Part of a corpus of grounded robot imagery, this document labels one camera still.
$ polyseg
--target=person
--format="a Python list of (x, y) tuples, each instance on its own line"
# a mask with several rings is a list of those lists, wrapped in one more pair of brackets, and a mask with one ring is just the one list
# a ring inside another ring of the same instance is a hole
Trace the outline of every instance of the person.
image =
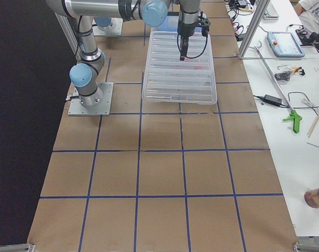
[(309, 34), (319, 34), (319, 0), (300, 0), (294, 9)]

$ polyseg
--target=grabber tool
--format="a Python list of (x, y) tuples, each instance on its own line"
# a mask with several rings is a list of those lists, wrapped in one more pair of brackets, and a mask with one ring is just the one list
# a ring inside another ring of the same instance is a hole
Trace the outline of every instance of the grabber tool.
[(300, 121), (302, 120), (302, 117), (297, 114), (296, 110), (294, 110), (294, 108), (291, 106), (290, 101), (288, 99), (288, 97), (285, 95), (283, 89), (281, 88), (280, 84), (278, 83), (278, 81), (276, 80), (275, 75), (273, 74), (273, 72), (271, 71), (271, 69), (269, 68), (267, 62), (265, 61), (265, 59), (262, 57), (260, 50), (258, 47), (254, 47), (254, 49), (256, 50), (256, 52), (258, 53), (258, 55), (260, 56), (260, 59), (262, 60), (264, 66), (267, 68), (271, 78), (273, 79), (274, 83), (276, 84), (276, 86), (278, 87), (280, 93), (282, 94), (283, 98), (286, 100), (289, 109), (290, 109), (290, 116), (288, 118), (283, 119), (283, 121), (294, 121), (293, 122), (293, 132), (295, 133), (299, 133), (300, 131)]

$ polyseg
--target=green handle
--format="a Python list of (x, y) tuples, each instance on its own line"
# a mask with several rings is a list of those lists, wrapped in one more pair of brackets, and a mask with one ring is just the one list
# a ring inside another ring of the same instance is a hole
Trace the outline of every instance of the green handle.
[(300, 131), (300, 121), (302, 117), (297, 114), (296, 110), (291, 110), (290, 116), (288, 118), (283, 119), (283, 121), (291, 121), (294, 120), (293, 131), (297, 134)]

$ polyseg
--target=wooden stick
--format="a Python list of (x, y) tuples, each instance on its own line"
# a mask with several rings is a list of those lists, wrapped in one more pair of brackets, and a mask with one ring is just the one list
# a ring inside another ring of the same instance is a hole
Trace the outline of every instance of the wooden stick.
[(317, 115), (316, 119), (313, 121), (313, 123), (312, 123), (312, 125), (311, 125), (311, 127), (310, 127), (310, 129), (309, 129), (309, 131), (307, 133), (307, 138), (310, 138), (314, 128), (316, 127), (316, 124), (317, 124), (318, 120), (319, 120), (319, 114)]

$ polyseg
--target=white keyboard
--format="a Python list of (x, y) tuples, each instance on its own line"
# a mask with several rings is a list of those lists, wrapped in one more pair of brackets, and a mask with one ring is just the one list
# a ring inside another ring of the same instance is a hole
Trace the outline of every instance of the white keyboard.
[(275, 10), (275, 7), (273, 6), (273, 4), (271, 2), (269, 2), (267, 8), (265, 9), (265, 12), (263, 14), (263, 19), (279, 19), (279, 14), (277, 13), (277, 11)]

